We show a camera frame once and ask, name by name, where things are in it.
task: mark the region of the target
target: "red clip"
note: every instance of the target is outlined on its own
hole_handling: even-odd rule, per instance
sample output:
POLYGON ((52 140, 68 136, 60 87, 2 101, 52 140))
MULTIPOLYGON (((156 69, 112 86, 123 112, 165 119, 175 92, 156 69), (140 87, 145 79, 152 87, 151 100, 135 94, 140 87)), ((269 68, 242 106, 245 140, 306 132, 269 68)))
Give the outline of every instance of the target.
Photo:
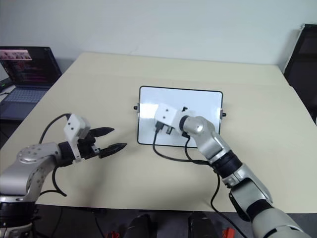
POLYGON ((120 238, 120 234, 112 231, 111 233, 107 234, 106 238, 120 238))
POLYGON ((222 238, 234 238, 234 229, 227 228, 225 231, 222 231, 222 238))

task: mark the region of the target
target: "laptop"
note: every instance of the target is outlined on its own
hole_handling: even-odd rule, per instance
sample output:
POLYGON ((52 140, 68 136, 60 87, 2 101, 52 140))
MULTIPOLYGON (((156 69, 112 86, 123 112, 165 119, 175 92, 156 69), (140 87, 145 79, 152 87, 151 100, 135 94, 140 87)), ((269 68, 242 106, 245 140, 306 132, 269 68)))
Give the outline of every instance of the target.
POLYGON ((0 120, 24 120, 62 75, 50 47, 0 46, 0 63, 16 87, 0 103, 0 120))

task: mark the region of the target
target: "black shoe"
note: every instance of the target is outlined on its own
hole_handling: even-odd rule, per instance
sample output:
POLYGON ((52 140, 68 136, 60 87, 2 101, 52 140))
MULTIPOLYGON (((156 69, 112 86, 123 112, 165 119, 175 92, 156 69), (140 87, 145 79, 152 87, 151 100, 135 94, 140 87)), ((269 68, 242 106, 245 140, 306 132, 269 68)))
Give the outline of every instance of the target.
POLYGON ((188 218, 188 238, 219 238, 204 212, 193 212, 188 218))
POLYGON ((151 219, 148 214, 138 216, 130 223, 124 238, 150 238, 151 219))

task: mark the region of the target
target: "black wire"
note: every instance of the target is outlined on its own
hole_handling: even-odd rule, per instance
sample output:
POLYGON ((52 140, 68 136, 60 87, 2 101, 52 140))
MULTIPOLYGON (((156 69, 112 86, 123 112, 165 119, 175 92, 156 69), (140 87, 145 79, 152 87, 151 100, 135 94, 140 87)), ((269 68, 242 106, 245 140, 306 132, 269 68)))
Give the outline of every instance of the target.
POLYGON ((43 131, 43 133, 42 133, 42 135, 41 135, 39 144, 42 143, 46 132, 48 131, 48 129, 50 128, 50 126, 53 125, 53 123, 54 123, 55 121, 57 121, 58 119, 60 119, 60 118, 62 118, 62 117, 67 117, 67 119, 68 119, 68 118, 70 117, 70 115, 71 115, 70 113, 64 113, 64 114, 62 114, 62 115, 56 117, 54 120, 52 120, 52 121, 46 126, 46 128, 44 129, 44 131, 43 131))
MULTIPOLYGON (((159 156, 161 156, 161 157, 163 157, 163 158, 165 158, 165 159, 168 159, 168 160, 172 160, 172 161, 177 161, 177 162, 191 162, 191 163, 194 163, 194 164, 197 164, 197 165, 209 165, 209 163, 207 162, 207 161, 204 161, 204 160, 193 160, 193 159, 188 159, 188 160, 183 160, 183 159, 176 159, 176 158, 173 158, 173 157, 169 157, 169 156, 166 156, 166 155, 163 155, 163 154, 161 154, 159 151, 157 151, 156 150, 156 148, 155 148, 155 142, 156 142, 156 140, 157 140, 157 135, 158 135, 158 130, 156 130, 155 131, 155 134, 154 134, 154 140, 153 140, 153 144, 152 144, 152 148, 153 148, 153 150, 154 150, 154 152, 157 154, 157 155, 159 155, 159 156)), ((189 140, 190 140, 190 138, 188 138, 188 140, 186 141, 186 148, 187 148, 187 144, 188 144, 188 142, 189 142, 189 140)))
POLYGON ((37 238, 38 237, 38 234, 36 233, 36 229, 35 229, 35 222, 32 221, 32 237, 33 238, 37 238))
POLYGON ((239 228, 236 224, 234 224, 234 222, 232 220, 230 220, 226 215, 224 215, 222 212, 219 212, 213 205, 213 201, 214 199, 216 198, 218 192, 219 192, 219 189, 220 189, 220 176, 219 174, 217 174, 217 188, 216 188, 216 191, 214 192, 212 198, 211 198, 211 201, 210 201, 210 205, 211 207, 213 208, 213 210, 220 216, 222 216, 224 219, 226 219, 244 238, 248 238, 239 228))
POLYGON ((54 170, 53 170, 53 173, 52 173, 52 181, 53 181, 53 185, 54 185, 55 190, 46 190, 46 191, 43 191, 43 192, 40 193, 40 196, 43 195, 43 194, 45 194, 45 193, 48 193, 48 192, 56 192, 56 193, 59 193, 60 195, 62 195, 62 196, 64 196, 64 197, 67 196, 67 194, 64 193, 64 192, 58 187, 58 185, 57 185, 57 183, 56 183, 55 176, 56 176, 56 171, 57 171, 57 169, 58 169, 58 166, 55 166, 55 168, 54 168, 54 170))
POLYGON ((36 231, 36 234, 39 236, 39 237, 43 237, 43 238, 50 238, 49 236, 45 235, 45 234, 42 234, 38 231, 36 231))
POLYGON ((211 164, 208 162, 208 161, 205 161, 205 160, 193 160, 189 154, 188 154, 188 142, 190 141, 190 137, 188 137, 188 140, 186 141, 185 143, 185 155, 187 157, 187 159, 189 159, 190 161, 192 161, 194 164, 196 165, 207 165, 207 166, 210 166, 211 167, 211 164))
POLYGON ((94 213, 94 216, 95 216, 95 222, 96 222, 96 225, 97 225, 98 230, 99 230, 99 232, 100 232, 100 235, 101 235, 103 238, 105 238, 104 233, 103 233, 103 231, 101 230, 101 228, 100 228, 100 226, 99 226, 99 223, 98 223, 98 220, 97 220, 97 217, 96 217, 95 213, 94 213))
MULTIPOLYGON (((185 154, 186 154, 186 157, 188 158, 188 160, 181 160, 181 159, 176 159, 176 158, 172 158, 172 157, 169 157, 169 156, 166 156, 166 155, 163 155, 161 154, 160 152, 158 152, 156 149, 155 149, 155 142, 156 142, 156 139, 157 139, 157 135, 158 135, 158 132, 159 130, 156 130, 155 132, 155 135, 154 135, 154 140, 153 140, 153 144, 152 144, 152 147, 153 147, 153 150, 156 154, 158 154, 159 156, 163 157, 163 158, 166 158, 166 159, 169 159, 169 160, 173 160, 173 161, 178 161, 178 162, 192 162, 192 163, 195 163, 195 164, 198 164, 198 165, 208 165, 211 167, 211 164, 208 162, 208 161, 204 161, 204 160, 193 160, 190 155, 188 154, 188 150, 187 150, 187 146, 188 146, 188 143, 189 143, 189 140, 190 140, 190 137, 188 138, 188 140, 186 141, 185 143, 185 154)), ((213 201, 214 199, 216 198, 218 192, 219 192, 219 189, 220 189, 220 176, 217 174, 217 179, 218 179, 218 182, 217 182, 217 188, 216 188, 216 191, 214 192, 212 198, 211 198, 211 201, 210 201, 210 204, 211 204, 211 207, 212 209, 218 214, 220 215, 222 218, 226 219, 244 238, 247 238, 247 236, 238 228, 238 226, 232 221, 230 220, 227 216, 225 216, 223 213, 219 212, 213 205, 213 201)))
POLYGON ((53 238, 53 236, 54 236, 54 234, 55 234, 55 232, 56 232, 56 230, 57 230, 57 228, 58 228, 58 226, 59 226, 59 223, 60 223, 62 214, 63 214, 63 207, 60 207, 59 218, 58 218, 57 223, 56 223, 56 225, 55 225, 55 228, 54 228, 54 230, 53 230, 53 232, 52 232, 52 234, 51 234, 51 238, 53 238))

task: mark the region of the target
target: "whiteboard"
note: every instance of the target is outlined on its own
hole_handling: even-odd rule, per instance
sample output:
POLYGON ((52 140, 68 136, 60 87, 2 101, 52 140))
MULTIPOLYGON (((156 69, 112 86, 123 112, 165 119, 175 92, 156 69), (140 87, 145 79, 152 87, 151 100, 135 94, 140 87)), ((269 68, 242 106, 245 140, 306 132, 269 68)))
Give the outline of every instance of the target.
MULTIPOLYGON (((154 119, 159 103, 168 104, 180 111, 187 107, 193 116, 202 116, 211 121, 215 130, 220 132, 222 113, 222 92, 207 90, 192 90, 163 87, 140 87, 138 113, 138 143, 152 144, 155 134, 154 119)), ((166 134, 167 126, 158 133, 156 145, 184 146, 187 138, 175 130, 166 134)), ((197 147, 193 139, 188 147, 197 147)))

